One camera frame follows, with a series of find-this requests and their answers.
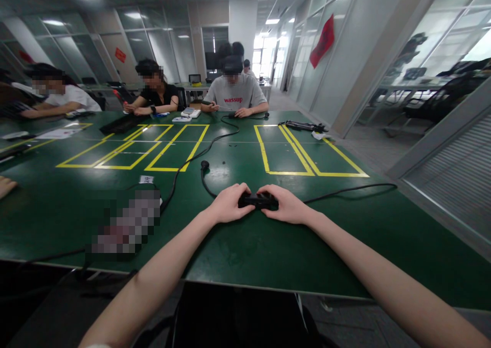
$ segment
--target black chair back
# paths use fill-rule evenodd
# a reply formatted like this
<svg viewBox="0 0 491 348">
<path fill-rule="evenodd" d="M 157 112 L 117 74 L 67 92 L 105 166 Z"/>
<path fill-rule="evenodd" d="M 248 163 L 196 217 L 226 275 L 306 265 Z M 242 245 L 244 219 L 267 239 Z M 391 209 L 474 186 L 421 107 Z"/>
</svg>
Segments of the black chair back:
<svg viewBox="0 0 491 348">
<path fill-rule="evenodd" d="M 186 91 L 183 87 L 177 88 L 177 97 L 179 98 L 179 105 L 177 106 L 177 111 L 183 111 L 188 107 L 188 103 L 186 101 Z"/>
<path fill-rule="evenodd" d="M 440 122 L 459 105 L 467 95 L 474 92 L 487 77 L 462 76 L 449 81 L 418 109 L 418 115 L 434 123 Z"/>
</svg>

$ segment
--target chair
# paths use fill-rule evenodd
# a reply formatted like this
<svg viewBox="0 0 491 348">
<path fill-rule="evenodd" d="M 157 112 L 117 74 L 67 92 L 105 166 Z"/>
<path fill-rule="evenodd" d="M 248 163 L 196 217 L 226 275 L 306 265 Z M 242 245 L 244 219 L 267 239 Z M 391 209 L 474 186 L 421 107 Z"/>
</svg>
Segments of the chair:
<svg viewBox="0 0 491 348">
<path fill-rule="evenodd" d="M 425 130 L 425 132 L 427 132 L 445 118 L 457 105 L 464 101 L 467 95 L 478 88 L 486 78 L 487 77 L 473 76 L 457 77 L 449 81 L 426 101 L 422 99 L 410 99 L 408 105 L 412 104 L 418 106 L 406 106 L 403 109 L 403 113 L 394 118 L 383 128 L 383 130 L 390 138 L 393 138 L 396 137 L 412 119 L 422 119 L 431 122 L 431 125 Z M 388 131 L 390 125 L 404 116 L 408 118 L 408 120 L 399 127 L 394 135 L 391 135 Z"/>
<path fill-rule="evenodd" d="M 186 90 L 183 87 L 177 88 L 177 97 L 179 98 L 179 105 L 177 106 L 177 111 L 183 111 L 188 107 L 188 102 L 186 99 Z"/>
<path fill-rule="evenodd" d="M 84 85 L 97 85 L 97 81 L 94 77 L 82 77 L 82 83 Z"/>
</svg>

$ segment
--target forearm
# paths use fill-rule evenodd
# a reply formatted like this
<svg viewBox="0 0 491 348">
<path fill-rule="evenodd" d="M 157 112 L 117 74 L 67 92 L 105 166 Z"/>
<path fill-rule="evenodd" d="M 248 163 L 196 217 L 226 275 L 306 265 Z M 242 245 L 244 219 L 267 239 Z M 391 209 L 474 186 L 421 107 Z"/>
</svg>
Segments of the forearm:
<svg viewBox="0 0 491 348">
<path fill-rule="evenodd" d="M 268 102 L 261 103 L 256 105 L 255 107 L 249 108 L 252 114 L 267 112 L 270 108 L 270 104 Z"/>
<path fill-rule="evenodd" d="M 457 311 L 390 261 L 313 213 L 307 224 L 345 262 L 380 306 L 425 347 L 487 347 L 482 335 Z"/>
<path fill-rule="evenodd" d="M 40 117 L 50 117 L 52 115 L 66 114 L 66 113 L 69 113 L 71 111 L 80 109 L 81 106 L 82 106 L 81 104 L 78 104 L 78 106 L 66 104 L 66 105 L 63 105 L 60 107 L 54 107 L 51 109 L 42 109 L 39 111 L 39 116 Z"/>
<path fill-rule="evenodd" d="M 173 112 L 177 111 L 177 105 L 174 103 L 170 103 L 169 105 L 160 105 L 156 106 L 155 110 L 157 111 L 157 113 Z"/>
<path fill-rule="evenodd" d="M 199 213 L 126 284 L 87 331 L 79 347 L 96 343 L 112 348 L 129 346 L 174 290 L 214 224 L 206 211 Z"/>
</svg>

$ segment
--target green table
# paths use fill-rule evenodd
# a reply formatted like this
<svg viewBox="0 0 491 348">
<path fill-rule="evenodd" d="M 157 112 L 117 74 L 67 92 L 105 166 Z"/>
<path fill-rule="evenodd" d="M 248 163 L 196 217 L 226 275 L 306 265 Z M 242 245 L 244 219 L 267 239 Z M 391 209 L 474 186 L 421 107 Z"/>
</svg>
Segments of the green table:
<svg viewBox="0 0 491 348">
<path fill-rule="evenodd" d="M 118 196 L 117 190 L 137 183 L 141 175 L 149 175 L 154 176 L 154 183 L 166 198 L 175 175 L 173 170 L 195 148 L 201 150 L 217 135 L 232 130 L 220 122 L 222 113 L 202 114 L 182 130 L 183 124 L 172 124 L 176 115 L 173 113 L 143 122 L 151 126 L 104 137 L 99 127 L 120 115 L 101 112 L 82 119 L 81 127 L 86 127 L 82 132 L 65 140 L 32 140 L 32 148 L 25 155 L 0 164 L 2 175 L 19 182 L 19 188 L 0 202 L 1 259 L 29 260 L 83 247 L 97 234 L 98 225 L 107 224 L 104 206 Z M 277 126 L 287 119 L 307 120 L 298 112 L 271 112 L 268 121 L 234 120 L 240 132 L 216 142 L 204 156 L 210 163 L 206 176 L 210 189 L 217 193 L 236 182 L 246 182 L 255 191 L 274 183 L 301 199 L 309 199 L 347 187 L 383 182 L 342 147 L 319 142 L 306 131 L 287 132 Z M 36 133 L 69 123 L 61 120 L 4 124 L 0 133 Z M 1 142 L 0 149 L 9 144 Z M 114 152 L 118 148 L 123 153 Z M 201 184 L 200 162 L 201 159 L 192 162 L 179 175 L 174 198 L 160 225 L 131 261 L 92 266 L 115 272 L 141 268 L 205 209 L 212 198 Z M 397 190 L 369 188 L 311 205 L 452 306 L 491 310 L 491 265 Z M 79 254 L 52 263 L 81 266 L 83 262 L 84 255 Z M 261 212 L 215 227 L 195 253 L 183 278 L 370 297 L 313 232 L 304 226 L 270 220 Z"/>
</svg>

